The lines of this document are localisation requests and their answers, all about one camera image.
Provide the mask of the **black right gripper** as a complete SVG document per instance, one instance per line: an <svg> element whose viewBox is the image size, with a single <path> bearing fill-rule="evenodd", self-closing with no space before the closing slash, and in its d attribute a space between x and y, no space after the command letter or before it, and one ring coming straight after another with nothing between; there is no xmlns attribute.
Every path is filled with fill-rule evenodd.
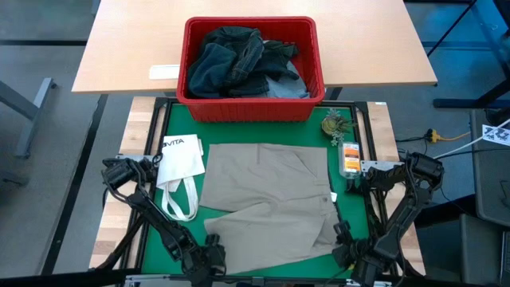
<svg viewBox="0 0 510 287"><path fill-rule="evenodd" d="M351 227L348 221L340 221L334 225L336 241L351 241ZM365 239L342 243L332 251L333 258L342 269L354 267L351 279L375 279L382 269L382 259L376 256Z"/></svg>

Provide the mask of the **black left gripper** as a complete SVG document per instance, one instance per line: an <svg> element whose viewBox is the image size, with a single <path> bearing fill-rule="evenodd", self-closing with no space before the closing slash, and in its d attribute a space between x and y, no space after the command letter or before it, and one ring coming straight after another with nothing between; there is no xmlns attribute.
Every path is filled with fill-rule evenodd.
<svg viewBox="0 0 510 287"><path fill-rule="evenodd" d="M220 236L217 234L207 235L206 246L194 246L186 252L188 279L209 279L226 275L226 252L219 240Z"/></svg>

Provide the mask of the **beige shorts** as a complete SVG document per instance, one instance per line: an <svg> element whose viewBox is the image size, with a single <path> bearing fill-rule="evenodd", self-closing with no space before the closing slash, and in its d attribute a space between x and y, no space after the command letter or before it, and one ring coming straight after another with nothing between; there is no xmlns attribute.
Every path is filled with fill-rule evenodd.
<svg viewBox="0 0 510 287"><path fill-rule="evenodd" d="M226 251L228 274L331 253L339 217L324 147L212 144L200 205L223 215L205 220Z"/></svg>

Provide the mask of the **dark blue jeans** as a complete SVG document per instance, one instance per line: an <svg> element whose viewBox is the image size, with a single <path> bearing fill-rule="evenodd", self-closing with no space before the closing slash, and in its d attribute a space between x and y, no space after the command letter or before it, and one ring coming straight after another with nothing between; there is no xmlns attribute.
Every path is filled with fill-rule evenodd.
<svg viewBox="0 0 510 287"><path fill-rule="evenodd" d="M258 29L222 26L208 33L195 63L188 69L188 89L206 99L260 96L269 90L255 70L264 44Z"/></svg>

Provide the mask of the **red plastic laundry bin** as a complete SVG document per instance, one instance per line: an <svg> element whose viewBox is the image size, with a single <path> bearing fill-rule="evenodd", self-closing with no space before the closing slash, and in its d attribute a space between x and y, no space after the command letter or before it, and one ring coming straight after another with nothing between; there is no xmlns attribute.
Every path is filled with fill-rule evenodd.
<svg viewBox="0 0 510 287"><path fill-rule="evenodd" d="M309 92L308 99L226 97L206 99L188 89L188 69L195 63L204 37L222 26L258 29L265 41L296 44L291 60ZM199 122L305 121L325 96L316 24L310 17L193 17L184 28L176 96Z"/></svg>

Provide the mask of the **clear package with orange label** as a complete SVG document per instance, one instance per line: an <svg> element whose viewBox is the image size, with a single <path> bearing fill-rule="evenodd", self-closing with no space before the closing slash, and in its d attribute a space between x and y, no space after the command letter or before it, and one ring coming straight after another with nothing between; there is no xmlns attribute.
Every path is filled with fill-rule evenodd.
<svg viewBox="0 0 510 287"><path fill-rule="evenodd" d="M339 173L345 179L358 178L361 171L360 149L357 143L343 142L338 147Z"/></svg>

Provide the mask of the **white cloth tote bag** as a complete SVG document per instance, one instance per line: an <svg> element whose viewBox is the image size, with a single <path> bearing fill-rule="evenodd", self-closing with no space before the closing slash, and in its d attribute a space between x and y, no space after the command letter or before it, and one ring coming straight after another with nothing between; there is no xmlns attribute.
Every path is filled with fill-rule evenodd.
<svg viewBox="0 0 510 287"><path fill-rule="evenodd" d="M165 136L161 155L156 186L163 191L163 212L176 221L189 222L198 212L198 192L194 177L205 173L202 141L196 134ZM181 183L187 196L187 214L172 198Z"/></svg>

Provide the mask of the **succulent plant in black pot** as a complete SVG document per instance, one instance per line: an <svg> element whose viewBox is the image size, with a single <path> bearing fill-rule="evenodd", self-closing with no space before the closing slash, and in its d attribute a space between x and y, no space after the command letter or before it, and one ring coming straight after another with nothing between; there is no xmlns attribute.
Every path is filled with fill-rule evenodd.
<svg viewBox="0 0 510 287"><path fill-rule="evenodd" d="M323 134L331 138L331 145L337 147L344 141L345 135L350 133L356 124L353 120L348 120L342 116L338 109L329 108L320 126Z"/></svg>

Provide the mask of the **green table mat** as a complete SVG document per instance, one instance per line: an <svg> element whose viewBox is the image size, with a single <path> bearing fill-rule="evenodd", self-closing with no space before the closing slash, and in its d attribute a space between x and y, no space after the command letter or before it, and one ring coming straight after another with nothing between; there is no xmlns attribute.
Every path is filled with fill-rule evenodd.
<svg viewBox="0 0 510 287"><path fill-rule="evenodd" d="M333 147L330 140L320 129L320 122L327 115L328 108L318 107L305 122L244 122L244 123L199 123L193 120L188 108L176 104L171 108L167 120L169 127L167 136L197 134L204 147L204 164L210 144L251 144L268 143L296 145L304 147L326 147L328 149L328 170L331 175L333 191L338 194L337 203L342 217L349 221L351 233L355 238L367 238L369 226L367 223L364 200L357 195L346 195L346 179L339 173L339 155L337 147ZM217 218L227 214L220 210L199 207L197 218L190 222L183 222L196 240L204 243L206 229L204 220ZM181 263L173 261L163 248L158 233L150 228L144 246L142 263L143 274L171 274L181 277ZM229 281L240 280L244 277L263 277L264 279L304 279L325 282L341 269L335 263L331 252L322 257L306 261L276 266L268 269L241 273L231 277Z"/></svg>

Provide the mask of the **light blue jeans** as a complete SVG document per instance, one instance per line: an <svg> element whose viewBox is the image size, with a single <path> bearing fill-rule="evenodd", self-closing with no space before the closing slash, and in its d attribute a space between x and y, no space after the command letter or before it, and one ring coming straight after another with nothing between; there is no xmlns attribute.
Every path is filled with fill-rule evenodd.
<svg viewBox="0 0 510 287"><path fill-rule="evenodd" d="M257 70L260 62L261 60L256 63L253 71L249 73L248 78L243 83L230 89L229 94L231 96L277 99L308 99L310 97L301 77L298 80L282 77L280 80L274 81ZM288 67L297 72L292 62L288 64Z"/></svg>

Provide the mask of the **black metal stand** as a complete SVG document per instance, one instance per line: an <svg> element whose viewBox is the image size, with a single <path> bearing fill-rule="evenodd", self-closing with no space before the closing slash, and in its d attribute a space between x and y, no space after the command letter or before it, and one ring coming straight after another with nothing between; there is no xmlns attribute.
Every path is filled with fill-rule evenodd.
<svg viewBox="0 0 510 287"><path fill-rule="evenodd" d="M503 56L496 48L496 42L492 39L488 28L483 22L480 15L477 14L476 3L478 0L433 0L433 2L459 2L459 3L467 3L468 6L465 10L458 16L458 18L454 21L454 23L444 32L444 34L440 37L440 39L436 42L431 43L431 49L427 52L427 57L431 56L432 53L444 45L443 41L449 36L449 34L453 31L453 29L457 26L457 24L462 20L462 18L468 13L474 13L481 21L481 31L486 38L486 42L488 47L492 50L495 55L495 58L499 61L501 69L503 70L505 79L496 85L494 88L487 91L482 96L478 97L475 100L469 99L448 99L448 98L437 98L433 100L433 106L435 108L466 108L466 109L482 109L482 108L510 108L510 100L501 100L500 98L510 92L510 64L507 64L503 61Z"/></svg>

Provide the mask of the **white label strip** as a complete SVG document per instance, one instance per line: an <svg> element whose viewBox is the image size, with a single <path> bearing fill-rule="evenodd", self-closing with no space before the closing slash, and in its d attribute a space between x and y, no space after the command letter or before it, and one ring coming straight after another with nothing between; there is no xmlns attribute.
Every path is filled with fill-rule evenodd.
<svg viewBox="0 0 510 287"><path fill-rule="evenodd" d="M149 79L152 81L175 80L179 78L180 65L152 65Z"/></svg>

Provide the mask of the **white printed paper tag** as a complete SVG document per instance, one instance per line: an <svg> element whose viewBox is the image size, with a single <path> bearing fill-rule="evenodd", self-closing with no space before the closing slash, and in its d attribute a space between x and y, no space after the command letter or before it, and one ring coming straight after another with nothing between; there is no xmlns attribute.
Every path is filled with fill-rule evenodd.
<svg viewBox="0 0 510 287"><path fill-rule="evenodd" d="M482 135L482 139L485 141L510 147L510 129L483 124Z"/></svg>

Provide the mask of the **dark green garment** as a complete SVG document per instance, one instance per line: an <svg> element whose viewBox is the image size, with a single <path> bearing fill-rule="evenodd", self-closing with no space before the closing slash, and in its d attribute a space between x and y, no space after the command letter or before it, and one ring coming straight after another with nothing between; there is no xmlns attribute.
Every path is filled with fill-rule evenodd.
<svg viewBox="0 0 510 287"><path fill-rule="evenodd" d="M282 77L298 80L299 74L288 67L288 64L298 53L296 44L273 40L265 41L257 70L274 81L278 81Z"/></svg>

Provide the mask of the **light wooden desk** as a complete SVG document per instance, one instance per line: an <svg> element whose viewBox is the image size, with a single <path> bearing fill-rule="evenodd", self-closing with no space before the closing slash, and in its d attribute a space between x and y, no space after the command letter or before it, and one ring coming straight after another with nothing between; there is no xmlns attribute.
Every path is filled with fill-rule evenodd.
<svg viewBox="0 0 510 287"><path fill-rule="evenodd" d="M163 92L155 65L177 65L189 18L308 16L327 87L434 85L403 0L102 0L72 91Z"/></svg>

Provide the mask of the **grey metal desk leg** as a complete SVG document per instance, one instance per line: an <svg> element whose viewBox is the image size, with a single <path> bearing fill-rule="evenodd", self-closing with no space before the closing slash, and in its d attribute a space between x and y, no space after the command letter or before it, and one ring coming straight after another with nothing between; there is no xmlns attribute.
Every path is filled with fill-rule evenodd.
<svg viewBox="0 0 510 287"><path fill-rule="evenodd" d="M19 92L12 89L9 85L0 81L0 102L27 119L14 153L17 157L29 157L30 147L36 131L37 122L47 100L47 96L49 91L56 87L57 84L53 81L53 78L46 77L42 81L33 101L29 101Z"/></svg>

